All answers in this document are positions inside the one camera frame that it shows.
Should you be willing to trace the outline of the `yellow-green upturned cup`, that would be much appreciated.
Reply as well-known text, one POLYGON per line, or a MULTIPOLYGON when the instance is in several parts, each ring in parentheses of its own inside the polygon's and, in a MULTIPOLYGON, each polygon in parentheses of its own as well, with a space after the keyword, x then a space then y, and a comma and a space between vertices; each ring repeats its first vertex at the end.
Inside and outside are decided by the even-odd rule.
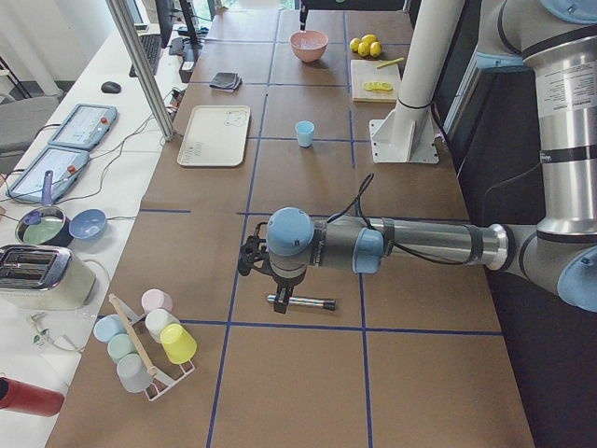
POLYGON ((161 331, 160 341, 167 358, 173 364, 190 361, 198 349, 193 336, 182 325, 176 323, 169 324, 161 331))

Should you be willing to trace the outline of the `white upturned cup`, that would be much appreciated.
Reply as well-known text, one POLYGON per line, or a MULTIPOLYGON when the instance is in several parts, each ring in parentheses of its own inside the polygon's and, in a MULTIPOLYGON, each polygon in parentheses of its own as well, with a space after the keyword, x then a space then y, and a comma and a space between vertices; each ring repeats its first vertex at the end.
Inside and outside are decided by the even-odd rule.
POLYGON ((150 311, 145 319, 146 329, 156 343, 161 343, 160 334, 163 329, 170 324, 179 323, 180 321, 177 317, 162 308, 157 308, 150 311))

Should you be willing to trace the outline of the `grey upturned cup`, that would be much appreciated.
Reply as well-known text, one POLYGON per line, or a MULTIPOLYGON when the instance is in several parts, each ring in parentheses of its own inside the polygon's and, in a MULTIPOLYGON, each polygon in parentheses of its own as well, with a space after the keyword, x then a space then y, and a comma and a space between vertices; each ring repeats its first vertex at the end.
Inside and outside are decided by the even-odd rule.
POLYGON ((117 376, 124 389, 131 393, 145 391, 153 381, 141 357, 135 353, 124 356, 118 362, 117 376))

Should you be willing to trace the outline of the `mint upturned cup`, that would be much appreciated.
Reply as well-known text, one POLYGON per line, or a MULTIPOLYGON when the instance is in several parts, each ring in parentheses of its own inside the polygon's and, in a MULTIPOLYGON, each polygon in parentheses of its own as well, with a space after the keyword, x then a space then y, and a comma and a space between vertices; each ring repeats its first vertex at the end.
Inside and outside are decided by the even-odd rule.
POLYGON ((118 364, 125 356, 136 354, 137 350, 131 337, 124 333, 118 334, 110 339, 107 344, 107 353, 115 364, 118 364))

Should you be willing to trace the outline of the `light blue upturned cup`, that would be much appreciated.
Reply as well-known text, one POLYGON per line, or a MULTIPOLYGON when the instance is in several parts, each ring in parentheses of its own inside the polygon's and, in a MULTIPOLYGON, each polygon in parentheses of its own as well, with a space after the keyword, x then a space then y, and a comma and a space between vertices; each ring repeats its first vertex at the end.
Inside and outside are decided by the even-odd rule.
POLYGON ((93 327, 93 336, 101 343, 109 343, 114 337, 126 334, 120 317, 116 314, 100 318, 93 327))

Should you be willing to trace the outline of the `steel muddler black tip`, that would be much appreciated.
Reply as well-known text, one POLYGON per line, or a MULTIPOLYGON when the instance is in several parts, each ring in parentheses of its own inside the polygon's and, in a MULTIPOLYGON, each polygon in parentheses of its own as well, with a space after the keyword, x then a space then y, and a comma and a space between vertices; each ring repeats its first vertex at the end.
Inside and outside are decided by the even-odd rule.
POLYGON ((328 311, 335 311, 337 309, 337 303, 335 300, 319 300, 319 299, 301 298, 301 297, 290 297, 289 302, 286 305, 286 308, 288 308, 290 305, 303 306, 303 307, 314 307, 314 308, 324 309, 324 310, 328 310, 328 311))

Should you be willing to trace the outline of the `wooden cutting board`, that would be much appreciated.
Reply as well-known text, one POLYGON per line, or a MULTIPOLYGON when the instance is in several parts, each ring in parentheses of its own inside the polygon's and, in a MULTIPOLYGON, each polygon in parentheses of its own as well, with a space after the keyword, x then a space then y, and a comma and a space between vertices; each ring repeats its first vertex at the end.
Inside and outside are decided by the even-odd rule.
POLYGON ((397 63, 351 61, 351 93, 354 102, 395 103, 400 83, 397 63))

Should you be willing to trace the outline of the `grey folded cloths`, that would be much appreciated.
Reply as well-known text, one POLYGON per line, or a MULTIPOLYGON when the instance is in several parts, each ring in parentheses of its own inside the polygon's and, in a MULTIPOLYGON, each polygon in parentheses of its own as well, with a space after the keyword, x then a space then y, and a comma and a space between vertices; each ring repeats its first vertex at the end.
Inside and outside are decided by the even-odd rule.
POLYGON ((218 72, 210 81, 209 87, 220 91, 235 91, 243 83, 242 78, 233 72, 218 72))

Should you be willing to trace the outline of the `yellow-green plastic knife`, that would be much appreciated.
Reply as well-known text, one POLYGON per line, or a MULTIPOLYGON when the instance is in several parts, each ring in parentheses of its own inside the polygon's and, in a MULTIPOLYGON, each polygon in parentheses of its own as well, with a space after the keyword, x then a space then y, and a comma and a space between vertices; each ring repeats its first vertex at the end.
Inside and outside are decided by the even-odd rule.
POLYGON ((376 69, 382 69, 388 66, 397 65, 405 60, 405 57, 399 57, 391 61, 384 61, 376 66, 376 69))

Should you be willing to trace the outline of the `black keyboard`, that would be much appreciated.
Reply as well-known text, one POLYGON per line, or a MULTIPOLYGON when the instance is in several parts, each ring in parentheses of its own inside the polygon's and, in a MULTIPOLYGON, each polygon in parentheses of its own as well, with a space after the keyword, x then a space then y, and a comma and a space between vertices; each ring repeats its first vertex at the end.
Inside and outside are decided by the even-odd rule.
POLYGON ((162 52, 161 37, 160 35, 145 34, 138 35, 138 39, 145 52, 151 72, 153 75, 156 75, 158 71, 160 55, 162 52))

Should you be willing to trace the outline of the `blue small bowl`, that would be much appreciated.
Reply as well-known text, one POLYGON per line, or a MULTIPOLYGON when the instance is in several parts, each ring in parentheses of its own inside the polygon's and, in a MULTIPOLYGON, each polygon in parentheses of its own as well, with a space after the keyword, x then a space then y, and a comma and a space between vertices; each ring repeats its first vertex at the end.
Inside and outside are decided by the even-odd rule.
POLYGON ((78 240, 92 240, 101 237, 107 226, 107 217, 100 209, 88 209, 71 219, 69 232, 78 240))

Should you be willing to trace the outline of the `black computer mouse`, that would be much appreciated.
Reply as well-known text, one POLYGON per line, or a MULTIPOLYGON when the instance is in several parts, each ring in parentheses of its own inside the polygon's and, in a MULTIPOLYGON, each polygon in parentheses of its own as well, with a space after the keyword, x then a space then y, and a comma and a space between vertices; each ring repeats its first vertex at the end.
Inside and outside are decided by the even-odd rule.
POLYGON ((101 92, 107 94, 121 93, 121 86, 115 81, 106 81, 101 86, 101 92))

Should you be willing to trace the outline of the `red bottle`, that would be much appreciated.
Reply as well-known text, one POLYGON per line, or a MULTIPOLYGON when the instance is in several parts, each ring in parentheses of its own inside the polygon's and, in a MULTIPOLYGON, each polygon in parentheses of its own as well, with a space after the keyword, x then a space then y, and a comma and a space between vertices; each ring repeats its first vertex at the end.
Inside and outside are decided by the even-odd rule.
POLYGON ((1 378, 2 410, 50 417, 61 410, 63 402, 64 395, 58 391, 1 378))

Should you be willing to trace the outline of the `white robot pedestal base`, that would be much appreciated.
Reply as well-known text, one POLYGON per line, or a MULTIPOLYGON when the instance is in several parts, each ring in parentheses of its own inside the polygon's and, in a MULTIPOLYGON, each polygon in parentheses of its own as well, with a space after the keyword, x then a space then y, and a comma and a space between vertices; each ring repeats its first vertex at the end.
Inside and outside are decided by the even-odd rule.
POLYGON ((395 108, 369 122, 376 163, 439 162, 434 146, 431 104, 464 0, 423 0, 395 108))

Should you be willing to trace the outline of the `aluminium frame post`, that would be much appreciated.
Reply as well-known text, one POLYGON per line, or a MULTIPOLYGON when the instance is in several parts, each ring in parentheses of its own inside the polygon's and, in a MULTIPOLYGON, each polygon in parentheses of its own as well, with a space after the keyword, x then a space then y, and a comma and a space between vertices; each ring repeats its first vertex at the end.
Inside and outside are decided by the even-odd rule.
POLYGON ((106 0, 105 2, 123 40, 125 49, 132 60, 132 66, 153 117, 160 127, 164 140, 170 142, 175 134, 174 125, 162 101, 158 84, 150 69, 138 34, 134 29, 131 13, 124 1, 106 0))

